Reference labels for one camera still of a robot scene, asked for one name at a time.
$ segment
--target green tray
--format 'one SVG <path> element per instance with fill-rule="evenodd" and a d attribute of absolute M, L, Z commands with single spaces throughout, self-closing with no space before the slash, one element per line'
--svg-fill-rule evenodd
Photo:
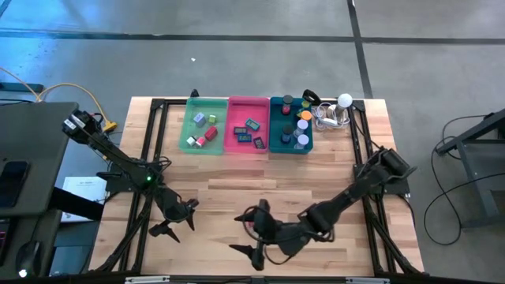
<path fill-rule="evenodd" d="M 284 115 L 282 114 L 282 98 L 270 98 L 270 152 L 283 154 L 308 154 L 312 150 L 314 146 L 312 142 L 312 122 L 309 122 L 309 127 L 304 133 L 309 137 L 309 143 L 305 146 L 305 149 L 294 148 L 294 145 L 297 143 L 294 136 L 291 137 L 291 142 L 288 144 L 281 142 L 282 127 L 284 127 L 285 124 L 291 124 L 295 129 L 297 128 L 297 122 L 300 118 L 298 118 L 296 113 L 301 108 L 301 102 L 303 102 L 303 99 L 294 99 L 293 103 L 291 103 L 290 114 Z"/>
<path fill-rule="evenodd" d="M 224 141 L 224 126 L 226 122 L 226 110 L 228 108 L 227 99 L 201 99 L 189 98 L 186 103 L 186 110 L 184 114 L 184 124 L 182 125 L 181 137 L 179 139 L 179 148 L 181 151 L 189 154 L 205 154 L 205 155 L 221 155 L 223 153 Z M 205 115 L 205 125 L 201 128 L 196 126 L 193 120 L 198 113 Z M 198 148 L 196 145 L 190 147 L 186 140 L 190 136 L 204 137 L 209 127 L 212 126 L 208 122 L 208 116 L 214 114 L 216 116 L 216 123 L 213 125 L 218 129 L 218 135 L 202 147 Z"/>

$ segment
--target pink tray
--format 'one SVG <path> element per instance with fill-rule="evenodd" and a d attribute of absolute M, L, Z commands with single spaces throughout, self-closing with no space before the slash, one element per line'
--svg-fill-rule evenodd
<path fill-rule="evenodd" d="M 258 131 L 249 129 L 252 138 L 261 137 L 265 149 L 256 149 L 254 143 L 238 142 L 234 127 L 245 127 L 245 121 L 251 118 L 260 123 Z M 238 153 L 265 153 L 268 150 L 268 133 L 270 129 L 270 100 L 268 98 L 230 97 L 224 133 L 224 150 Z"/>

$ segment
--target white paper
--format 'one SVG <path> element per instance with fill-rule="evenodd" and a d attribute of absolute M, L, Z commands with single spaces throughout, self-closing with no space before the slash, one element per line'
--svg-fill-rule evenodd
<path fill-rule="evenodd" d="M 105 200 L 105 186 L 107 182 L 100 177 L 65 177 L 63 190 L 83 197 L 87 200 L 98 201 L 101 204 Z M 63 213 L 62 222 L 86 222 L 88 218 Z"/>

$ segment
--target gray floor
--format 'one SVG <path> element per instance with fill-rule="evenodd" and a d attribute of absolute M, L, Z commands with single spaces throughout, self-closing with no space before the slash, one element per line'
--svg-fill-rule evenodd
<path fill-rule="evenodd" d="M 505 5 L 500 0 L 355 3 L 363 36 L 505 36 Z M 0 31 L 13 30 L 353 35 L 344 0 L 12 0 L 0 17 Z M 133 95 L 189 95 L 193 88 L 206 96 L 301 95 L 310 88 L 326 97 L 343 92 L 363 97 L 353 43 L 0 38 L 0 48 L 1 66 L 31 82 L 84 85 L 99 97 L 107 115 L 119 122 L 124 121 Z M 461 240 L 448 247 L 431 242 L 422 227 L 423 212 L 439 193 L 429 163 L 431 150 L 448 120 L 503 108 L 505 47 L 365 44 L 364 50 L 373 97 L 387 100 L 398 149 L 419 166 L 410 188 L 426 271 L 505 282 L 505 227 L 465 230 Z M 0 80 L 10 79 L 2 74 Z M 48 100 L 76 100 L 83 109 L 95 109 L 90 99 L 70 88 L 54 91 Z M 476 122 L 459 121 L 448 133 L 459 133 Z M 119 141 L 120 135 L 114 138 Z M 93 175 L 105 166 L 89 149 L 71 143 L 58 183 L 65 176 Z M 451 159 L 436 157 L 436 169 L 447 189 L 466 181 L 461 165 Z M 470 188 L 452 196 L 463 219 L 480 213 Z M 456 234 L 455 221 L 441 200 L 428 215 L 428 228 L 437 240 L 447 241 Z"/>

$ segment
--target red cube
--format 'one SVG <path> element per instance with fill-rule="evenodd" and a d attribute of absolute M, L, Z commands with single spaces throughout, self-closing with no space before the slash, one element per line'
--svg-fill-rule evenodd
<path fill-rule="evenodd" d="M 212 141 L 212 139 L 214 139 L 214 137 L 216 137 L 217 135 L 218 135 L 218 129 L 215 126 L 211 126 L 205 133 L 205 138 L 207 138 L 207 140 L 209 141 Z"/>

